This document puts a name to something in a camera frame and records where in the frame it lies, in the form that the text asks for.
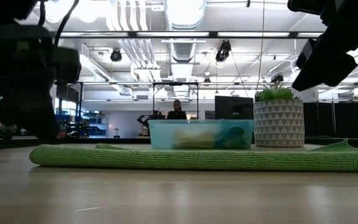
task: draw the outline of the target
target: person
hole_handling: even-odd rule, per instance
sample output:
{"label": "person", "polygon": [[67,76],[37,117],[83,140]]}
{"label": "person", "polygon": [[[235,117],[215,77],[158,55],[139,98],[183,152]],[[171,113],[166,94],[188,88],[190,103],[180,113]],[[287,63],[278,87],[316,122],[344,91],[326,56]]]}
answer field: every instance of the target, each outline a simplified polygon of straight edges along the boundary
{"label": "person", "polygon": [[181,110],[181,103],[179,100],[173,102],[173,111],[169,111],[167,119],[187,119],[186,112]]}

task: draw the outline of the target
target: plastic bin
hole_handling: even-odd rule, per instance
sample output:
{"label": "plastic bin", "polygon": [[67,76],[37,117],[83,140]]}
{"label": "plastic bin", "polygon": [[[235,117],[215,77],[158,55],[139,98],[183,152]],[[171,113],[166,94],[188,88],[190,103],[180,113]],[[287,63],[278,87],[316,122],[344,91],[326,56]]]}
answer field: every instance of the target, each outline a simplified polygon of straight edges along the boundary
{"label": "plastic bin", "polygon": [[253,120],[150,120],[153,149],[249,149]]}

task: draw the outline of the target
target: black monitor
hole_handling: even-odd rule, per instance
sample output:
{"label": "black monitor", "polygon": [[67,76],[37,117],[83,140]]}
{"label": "black monitor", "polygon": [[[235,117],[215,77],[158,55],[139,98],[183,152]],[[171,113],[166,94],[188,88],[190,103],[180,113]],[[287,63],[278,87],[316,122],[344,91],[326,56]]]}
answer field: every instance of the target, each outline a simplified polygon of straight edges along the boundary
{"label": "black monitor", "polygon": [[215,119],[254,119],[254,99],[215,96]]}

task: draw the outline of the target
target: white geometric planter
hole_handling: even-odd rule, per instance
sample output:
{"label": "white geometric planter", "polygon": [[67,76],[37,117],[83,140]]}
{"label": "white geometric planter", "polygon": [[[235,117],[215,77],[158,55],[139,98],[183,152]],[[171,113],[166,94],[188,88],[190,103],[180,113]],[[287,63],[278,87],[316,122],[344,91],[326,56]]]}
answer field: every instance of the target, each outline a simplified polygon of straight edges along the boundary
{"label": "white geometric planter", "polygon": [[255,102],[254,124],[257,146],[301,147],[305,143],[303,101],[300,99]]}

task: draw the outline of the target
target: wooden table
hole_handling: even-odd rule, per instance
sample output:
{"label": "wooden table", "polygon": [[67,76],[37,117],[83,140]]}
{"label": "wooden table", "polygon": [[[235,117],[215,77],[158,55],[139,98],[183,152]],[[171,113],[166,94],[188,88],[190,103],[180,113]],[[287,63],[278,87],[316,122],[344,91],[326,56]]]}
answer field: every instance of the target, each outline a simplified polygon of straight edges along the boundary
{"label": "wooden table", "polygon": [[358,223],[358,174],[59,169],[31,150],[0,150],[0,224]]}

